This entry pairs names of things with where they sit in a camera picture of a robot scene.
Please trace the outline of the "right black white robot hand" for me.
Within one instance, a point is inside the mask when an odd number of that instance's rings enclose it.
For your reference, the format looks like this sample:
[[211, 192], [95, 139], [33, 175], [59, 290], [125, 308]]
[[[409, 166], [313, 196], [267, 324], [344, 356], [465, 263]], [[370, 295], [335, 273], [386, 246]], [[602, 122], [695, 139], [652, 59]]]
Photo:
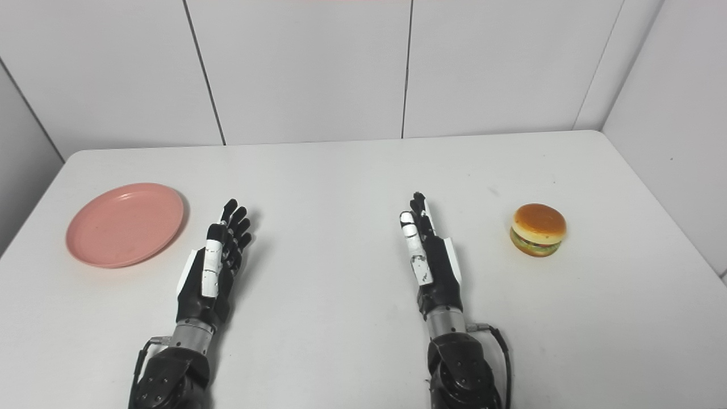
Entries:
[[400, 213], [399, 223], [419, 286], [416, 303], [423, 319], [438, 308], [463, 311], [451, 240], [437, 234], [423, 193], [413, 193], [410, 209]]

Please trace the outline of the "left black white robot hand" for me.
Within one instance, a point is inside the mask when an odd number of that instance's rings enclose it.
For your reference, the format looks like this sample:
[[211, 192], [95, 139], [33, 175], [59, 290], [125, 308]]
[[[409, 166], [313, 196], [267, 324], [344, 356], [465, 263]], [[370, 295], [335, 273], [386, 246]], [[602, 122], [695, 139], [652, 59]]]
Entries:
[[219, 329], [231, 313], [231, 293], [243, 254], [252, 242], [248, 210], [235, 199], [208, 226], [203, 248], [193, 251], [177, 295], [177, 323], [192, 320]]

